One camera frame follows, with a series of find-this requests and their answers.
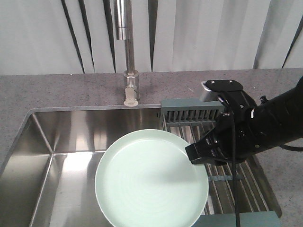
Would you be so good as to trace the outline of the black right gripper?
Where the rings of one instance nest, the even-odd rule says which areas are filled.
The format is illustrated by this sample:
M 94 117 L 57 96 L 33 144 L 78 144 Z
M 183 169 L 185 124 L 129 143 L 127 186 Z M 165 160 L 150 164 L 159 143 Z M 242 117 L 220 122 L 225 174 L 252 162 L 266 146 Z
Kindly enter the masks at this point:
M 244 91 L 222 92 L 219 99 L 226 107 L 216 120 L 215 128 L 199 142 L 185 147 L 193 165 L 241 163 L 250 155 L 249 130 L 245 124 L 255 101 Z

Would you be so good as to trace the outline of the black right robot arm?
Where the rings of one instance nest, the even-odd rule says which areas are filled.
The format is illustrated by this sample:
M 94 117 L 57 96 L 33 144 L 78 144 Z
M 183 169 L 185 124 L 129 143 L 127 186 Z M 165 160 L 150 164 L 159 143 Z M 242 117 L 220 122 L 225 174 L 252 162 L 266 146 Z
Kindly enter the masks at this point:
M 207 80 L 207 90 L 217 93 L 225 110 L 216 118 L 215 127 L 201 140 L 185 148 L 194 165 L 241 163 L 250 156 L 303 136 L 303 81 L 261 104 L 235 80 Z

